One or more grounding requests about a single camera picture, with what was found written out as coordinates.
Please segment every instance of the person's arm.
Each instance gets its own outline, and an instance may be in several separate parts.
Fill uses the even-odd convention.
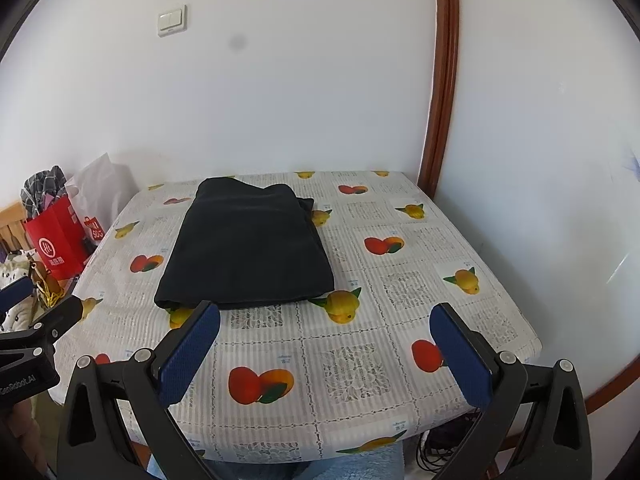
[[[31,418],[31,401],[27,399],[18,402],[6,416],[5,424],[36,469],[44,474],[47,471],[47,459],[40,442],[40,427]]]

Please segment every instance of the plaid cloth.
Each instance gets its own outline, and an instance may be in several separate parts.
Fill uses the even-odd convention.
[[[27,211],[27,218],[35,218],[44,211],[46,194],[54,197],[54,200],[66,195],[65,183],[65,174],[59,166],[54,166],[49,171],[39,171],[25,180],[20,198]]]

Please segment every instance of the fruit-patterned tablecloth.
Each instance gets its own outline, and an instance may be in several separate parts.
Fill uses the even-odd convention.
[[[170,409],[206,458],[260,463],[343,456],[468,410],[429,332],[431,307],[441,301],[496,350],[521,360],[540,352],[495,276],[403,174],[237,178],[260,187],[288,184],[316,200],[314,222],[336,290],[222,312],[216,342],[182,402]],[[80,356],[129,358],[184,321],[187,311],[161,310],[153,297],[197,187],[194,181],[144,189],[107,232],[76,286],[84,320],[56,344],[57,402],[64,401]],[[128,405],[122,411],[132,436],[144,442]]]

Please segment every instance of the wall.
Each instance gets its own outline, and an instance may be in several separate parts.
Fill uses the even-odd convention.
[[[640,352],[640,43],[611,0],[462,0],[436,202],[585,394]],[[594,479],[640,430],[638,389],[590,418]]]
[[[158,13],[180,4],[188,30],[158,38]],[[0,206],[31,173],[104,151],[139,186],[415,176],[434,23],[435,0],[41,0],[0,63]]]

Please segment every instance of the white light switch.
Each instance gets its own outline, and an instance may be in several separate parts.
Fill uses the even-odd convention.
[[[158,36],[167,36],[187,28],[186,6],[158,14]]]

